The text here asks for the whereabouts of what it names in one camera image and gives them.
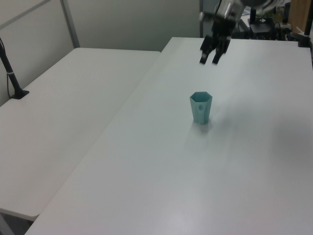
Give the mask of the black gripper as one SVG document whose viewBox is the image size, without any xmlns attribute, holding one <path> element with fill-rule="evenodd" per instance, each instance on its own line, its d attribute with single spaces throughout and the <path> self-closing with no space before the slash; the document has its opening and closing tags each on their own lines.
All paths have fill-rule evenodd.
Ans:
<svg viewBox="0 0 313 235">
<path fill-rule="evenodd" d="M 205 65 L 209 54 L 215 51 L 215 56 L 212 63 L 217 65 L 220 58 L 227 52 L 230 44 L 230 37 L 236 26 L 237 21 L 233 18 L 224 18 L 213 13 L 202 13 L 202 22 L 213 22 L 211 31 L 212 35 L 206 35 L 201 46 L 200 63 Z"/>
</svg>

